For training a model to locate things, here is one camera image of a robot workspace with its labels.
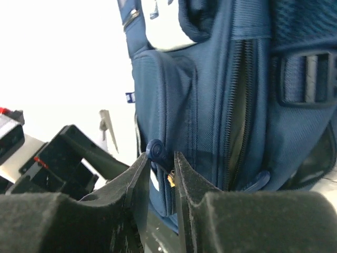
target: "plastic buckle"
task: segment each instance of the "plastic buckle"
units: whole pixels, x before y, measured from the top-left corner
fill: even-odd
[[[286,99],[285,71],[289,57],[305,57],[306,60],[303,101]],[[276,86],[277,99],[282,106],[318,109],[337,104],[337,51],[307,51],[290,54],[280,58],[276,71],[279,74],[279,83]]]

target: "red button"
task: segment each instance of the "red button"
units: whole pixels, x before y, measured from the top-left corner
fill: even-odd
[[[11,112],[9,109],[0,107],[0,114],[6,114],[6,113],[9,113],[9,112]]]

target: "blue backpack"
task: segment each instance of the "blue backpack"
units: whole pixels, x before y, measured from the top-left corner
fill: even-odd
[[[332,170],[336,1],[118,5],[139,153],[152,160],[150,210],[175,232],[174,151],[224,191],[308,190]]]

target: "white background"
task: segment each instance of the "white background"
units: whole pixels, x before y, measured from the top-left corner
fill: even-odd
[[[22,109],[25,133],[50,140],[76,124],[94,141],[110,111],[120,154],[135,159],[131,63],[116,0],[0,1],[0,107]]]

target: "strap buckle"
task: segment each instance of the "strap buckle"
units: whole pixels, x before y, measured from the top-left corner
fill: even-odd
[[[291,59],[304,61],[304,69],[301,73],[300,84],[293,84],[296,80],[290,80],[289,74],[298,68],[297,64],[291,64]],[[287,55],[279,59],[276,72],[277,99],[282,106],[296,108],[318,109],[337,104],[337,51],[307,51],[298,54]],[[294,85],[297,91],[301,89],[301,99],[290,99]]]

